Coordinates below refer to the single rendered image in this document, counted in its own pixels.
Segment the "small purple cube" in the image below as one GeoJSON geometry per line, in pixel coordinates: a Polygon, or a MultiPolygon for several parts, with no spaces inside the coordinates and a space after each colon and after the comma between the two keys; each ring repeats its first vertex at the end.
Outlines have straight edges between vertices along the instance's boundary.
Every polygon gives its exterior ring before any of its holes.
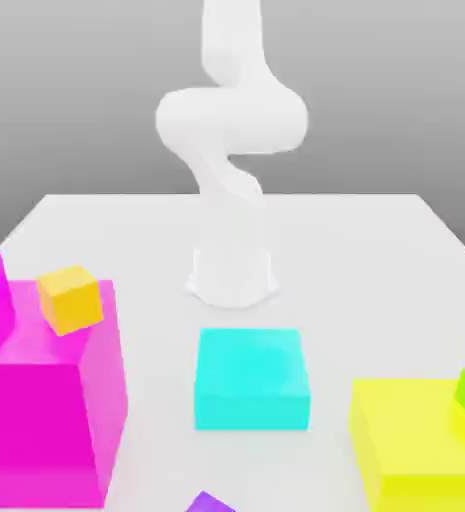
{"type": "Polygon", "coordinates": [[[185,512],[236,512],[234,508],[202,490],[185,512]]]}

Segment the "small orange cube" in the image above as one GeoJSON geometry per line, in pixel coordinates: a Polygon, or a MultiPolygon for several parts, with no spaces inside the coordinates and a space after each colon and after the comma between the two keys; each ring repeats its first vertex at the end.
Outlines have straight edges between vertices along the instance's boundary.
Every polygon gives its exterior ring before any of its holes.
{"type": "Polygon", "coordinates": [[[58,336],[103,320],[98,281],[83,266],[46,273],[36,286],[43,316],[58,336]]]}

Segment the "large magenta box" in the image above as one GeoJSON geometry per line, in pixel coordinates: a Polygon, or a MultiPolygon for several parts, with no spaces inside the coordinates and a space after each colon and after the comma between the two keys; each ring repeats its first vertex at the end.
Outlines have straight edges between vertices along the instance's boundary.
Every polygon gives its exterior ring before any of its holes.
{"type": "Polygon", "coordinates": [[[0,508],[101,508],[128,410],[115,291],[102,322],[65,336],[32,281],[0,306],[0,508]]]}

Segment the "large yellow box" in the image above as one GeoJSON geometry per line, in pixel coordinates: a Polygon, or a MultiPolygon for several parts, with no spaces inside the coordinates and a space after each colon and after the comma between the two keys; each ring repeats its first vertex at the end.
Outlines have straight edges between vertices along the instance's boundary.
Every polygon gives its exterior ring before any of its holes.
{"type": "Polygon", "coordinates": [[[348,424],[369,512],[465,512],[454,379],[356,379],[348,424]]]}

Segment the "large cyan box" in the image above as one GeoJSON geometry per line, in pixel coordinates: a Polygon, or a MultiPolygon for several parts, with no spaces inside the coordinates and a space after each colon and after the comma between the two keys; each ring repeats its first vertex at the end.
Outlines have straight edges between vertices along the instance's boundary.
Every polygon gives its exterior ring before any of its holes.
{"type": "Polygon", "coordinates": [[[194,384],[201,431],[305,431],[311,391],[294,328],[203,328],[194,384]]]}

